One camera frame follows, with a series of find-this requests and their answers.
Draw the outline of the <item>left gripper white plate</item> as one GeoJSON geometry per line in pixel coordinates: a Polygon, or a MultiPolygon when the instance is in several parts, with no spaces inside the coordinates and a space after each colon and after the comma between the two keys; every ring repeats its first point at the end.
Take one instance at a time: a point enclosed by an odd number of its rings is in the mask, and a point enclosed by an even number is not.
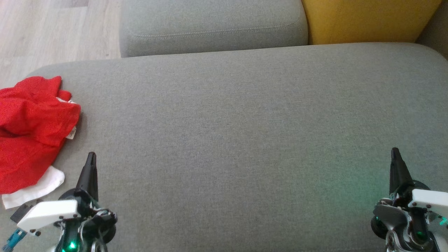
{"type": "Polygon", "coordinates": [[[116,234],[117,214],[99,205],[96,153],[89,152],[76,188],[57,201],[39,202],[19,220],[24,231],[47,225],[61,229],[53,252],[106,252],[116,234]]]}

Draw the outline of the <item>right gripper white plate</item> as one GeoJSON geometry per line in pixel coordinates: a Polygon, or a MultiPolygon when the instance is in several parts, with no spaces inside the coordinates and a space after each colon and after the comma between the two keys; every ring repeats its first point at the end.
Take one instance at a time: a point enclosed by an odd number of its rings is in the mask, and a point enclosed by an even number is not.
{"type": "Polygon", "coordinates": [[[447,239],[430,224],[447,226],[447,193],[413,180],[397,147],[391,150],[389,193],[376,203],[371,219],[384,251],[446,252],[447,239]]]}

